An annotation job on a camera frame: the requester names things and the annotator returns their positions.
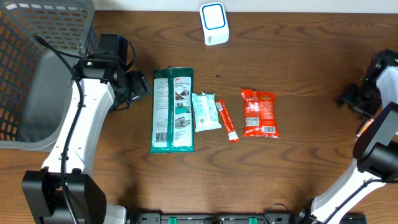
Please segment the light green wipes pack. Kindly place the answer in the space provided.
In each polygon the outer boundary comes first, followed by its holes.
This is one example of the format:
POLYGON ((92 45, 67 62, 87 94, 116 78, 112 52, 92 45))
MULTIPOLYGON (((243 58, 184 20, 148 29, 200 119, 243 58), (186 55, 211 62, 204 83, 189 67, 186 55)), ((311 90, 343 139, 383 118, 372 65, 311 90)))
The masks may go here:
POLYGON ((209 131, 220 129, 218 109, 215 105, 215 94, 192 93, 193 110, 195 114, 195 131, 209 131))

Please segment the green and white package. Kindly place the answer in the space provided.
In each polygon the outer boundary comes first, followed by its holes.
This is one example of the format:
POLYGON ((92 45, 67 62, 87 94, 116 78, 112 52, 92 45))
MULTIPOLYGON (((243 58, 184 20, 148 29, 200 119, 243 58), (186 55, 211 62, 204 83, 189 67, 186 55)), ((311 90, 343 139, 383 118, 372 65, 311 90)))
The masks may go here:
POLYGON ((193 152, 193 68, 154 70, 151 154, 193 152))

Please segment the red and white snack packet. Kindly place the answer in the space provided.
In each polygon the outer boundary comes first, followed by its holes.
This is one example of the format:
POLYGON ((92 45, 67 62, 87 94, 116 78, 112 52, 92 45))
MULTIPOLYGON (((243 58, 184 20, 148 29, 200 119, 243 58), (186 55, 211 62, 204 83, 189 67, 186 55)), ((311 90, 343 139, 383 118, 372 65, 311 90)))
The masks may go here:
POLYGON ((226 131, 228 133, 228 139, 230 142, 239 142, 239 137, 238 134, 235 130, 233 121, 230 117, 229 111, 225 105, 225 102, 223 100, 216 100, 216 107, 221 115, 221 118, 224 122, 224 126, 226 128, 226 131))

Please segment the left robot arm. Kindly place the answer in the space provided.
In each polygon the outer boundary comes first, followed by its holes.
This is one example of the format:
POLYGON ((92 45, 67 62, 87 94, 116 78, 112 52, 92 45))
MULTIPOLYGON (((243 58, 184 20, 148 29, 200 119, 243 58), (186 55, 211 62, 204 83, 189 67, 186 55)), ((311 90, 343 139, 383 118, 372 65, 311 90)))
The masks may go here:
POLYGON ((126 110, 152 89, 127 60, 130 41, 102 34, 97 53, 67 66, 72 96, 57 141, 41 170, 28 170, 22 190, 36 223, 134 223, 129 210, 107 202, 93 180, 96 146, 106 115, 126 110))

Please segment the orange and white snack packet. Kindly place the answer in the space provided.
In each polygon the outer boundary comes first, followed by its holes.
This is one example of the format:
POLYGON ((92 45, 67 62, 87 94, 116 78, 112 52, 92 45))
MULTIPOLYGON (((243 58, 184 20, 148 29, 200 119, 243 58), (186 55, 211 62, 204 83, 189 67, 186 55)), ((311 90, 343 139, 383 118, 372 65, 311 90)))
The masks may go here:
POLYGON ((360 135, 362 135, 362 133, 365 132, 365 130, 367 130, 367 128, 370 126, 370 124, 373 122, 374 120, 368 119, 367 121, 364 122, 364 124, 362 125, 362 127, 359 129, 359 131, 356 134, 356 137, 359 138, 360 135))

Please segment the red snack bag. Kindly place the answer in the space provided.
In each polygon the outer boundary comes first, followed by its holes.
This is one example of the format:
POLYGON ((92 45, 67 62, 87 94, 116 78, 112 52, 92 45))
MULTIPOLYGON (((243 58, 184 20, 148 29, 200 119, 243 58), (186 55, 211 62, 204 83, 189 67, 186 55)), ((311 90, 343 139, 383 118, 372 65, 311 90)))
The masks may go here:
POLYGON ((244 101, 244 137, 278 138, 274 113, 275 94, 242 89, 241 97, 244 101))

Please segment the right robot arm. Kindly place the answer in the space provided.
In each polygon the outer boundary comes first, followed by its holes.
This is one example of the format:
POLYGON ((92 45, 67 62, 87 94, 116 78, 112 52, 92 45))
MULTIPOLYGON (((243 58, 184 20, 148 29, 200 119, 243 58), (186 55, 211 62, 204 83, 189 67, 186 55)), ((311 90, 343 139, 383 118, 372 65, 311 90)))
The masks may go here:
POLYGON ((338 104, 370 123, 357 138, 348 169, 293 223, 339 223, 367 194, 397 183, 397 52, 375 53, 362 84, 350 85, 338 104))

